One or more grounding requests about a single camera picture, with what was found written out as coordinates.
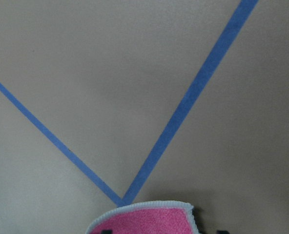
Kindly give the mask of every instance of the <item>tape stripe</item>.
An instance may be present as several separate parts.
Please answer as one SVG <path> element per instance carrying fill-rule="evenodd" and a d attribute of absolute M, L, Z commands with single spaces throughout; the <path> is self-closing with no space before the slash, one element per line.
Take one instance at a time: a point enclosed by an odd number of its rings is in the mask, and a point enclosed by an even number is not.
<path fill-rule="evenodd" d="M 198 74 L 196 75 L 194 81 L 187 90 L 173 116 L 170 118 L 159 139 L 153 146 L 149 156 L 145 160 L 135 179 L 125 193 L 123 197 L 125 204 L 131 204 L 140 189 L 143 187 L 157 162 L 161 158 L 163 152 L 191 110 L 193 104 L 199 97 L 209 79 L 212 77 L 227 50 L 237 37 L 240 29 L 249 17 L 257 1 L 258 0 L 242 0 L 239 3 L 225 29 L 218 38 Z"/>
<path fill-rule="evenodd" d="M 15 105 L 71 162 L 73 162 L 92 182 L 94 182 L 117 206 L 122 206 L 122 199 L 81 161 L 66 145 L 46 128 L 23 104 L 21 104 L 1 83 L 0 91 Z"/>

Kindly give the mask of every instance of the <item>beige floor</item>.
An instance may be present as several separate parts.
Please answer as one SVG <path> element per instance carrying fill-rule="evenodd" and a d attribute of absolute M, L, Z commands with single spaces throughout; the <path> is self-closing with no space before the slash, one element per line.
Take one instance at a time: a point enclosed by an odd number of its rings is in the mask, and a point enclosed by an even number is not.
<path fill-rule="evenodd" d="M 0 1 L 0 82 L 123 196 L 238 3 Z M 157 199 L 208 234 L 289 233 L 289 1 L 257 3 L 135 202 Z M 113 208 L 0 93 L 0 234 Z"/>

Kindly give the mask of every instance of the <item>blue painter's tape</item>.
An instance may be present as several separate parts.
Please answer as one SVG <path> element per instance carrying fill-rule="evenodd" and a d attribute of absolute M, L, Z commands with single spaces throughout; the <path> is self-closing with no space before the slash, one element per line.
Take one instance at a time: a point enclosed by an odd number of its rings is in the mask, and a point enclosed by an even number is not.
<path fill-rule="evenodd" d="M 68 157 L 89 179 L 92 180 L 117 206 L 122 206 L 122 199 L 46 128 L 25 106 L 23 106 L 1 83 L 0 91 L 15 105 L 65 156 Z"/>
<path fill-rule="evenodd" d="M 218 38 L 207 59 L 202 65 L 200 71 L 198 72 L 191 86 L 187 90 L 183 99 L 179 103 L 177 109 L 175 110 L 173 116 L 170 118 L 159 139 L 153 146 L 149 156 L 140 168 L 135 179 L 125 193 L 123 201 L 126 205 L 133 202 L 136 195 L 144 185 L 145 181 L 151 174 L 163 152 L 173 139 L 185 117 L 188 115 L 193 104 L 199 97 L 200 93 L 206 86 L 209 79 L 212 77 L 213 73 L 223 59 L 227 50 L 237 37 L 240 29 L 249 17 L 257 1 L 258 0 L 242 0 L 239 3 L 238 7 L 236 8 L 229 22 L 227 23 L 225 29 L 223 30 L 222 34 Z"/>

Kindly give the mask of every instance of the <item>blue tape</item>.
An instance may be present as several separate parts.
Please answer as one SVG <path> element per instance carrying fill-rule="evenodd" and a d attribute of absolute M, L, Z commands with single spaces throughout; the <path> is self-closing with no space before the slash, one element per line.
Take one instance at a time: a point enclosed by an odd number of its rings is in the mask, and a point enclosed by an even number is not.
<path fill-rule="evenodd" d="M 123 201 L 126 205 L 133 202 L 136 195 L 148 179 L 163 152 L 173 139 L 185 117 L 188 115 L 193 104 L 199 97 L 209 79 L 212 77 L 227 50 L 237 37 L 240 29 L 249 17 L 257 1 L 258 0 L 242 0 L 239 3 L 237 9 L 234 11 L 225 29 L 202 65 L 200 71 L 198 72 L 191 86 L 188 88 L 173 116 L 170 118 L 159 139 L 153 146 L 149 156 L 125 193 Z"/>
<path fill-rule="evenodd" d="M 117 206 L 124 205 L 122 199 L 46 128 L 25 106 L 23 106 L 1 83 L 0 91 L 15 105 L 65 156 L 68 157 L 92 182 L 94 182 Z"/>

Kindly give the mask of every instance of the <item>pink microfiber cloth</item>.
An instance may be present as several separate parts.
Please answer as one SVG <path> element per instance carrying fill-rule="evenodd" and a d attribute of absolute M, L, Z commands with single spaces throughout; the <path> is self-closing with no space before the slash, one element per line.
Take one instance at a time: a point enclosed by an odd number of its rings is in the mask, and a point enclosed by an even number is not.
<path fill-rule="evenodd" d="M 198 234 L 192 209 L 192 205 L 180 201 L 119 207 L 93 221 L 86 234 Z"/>

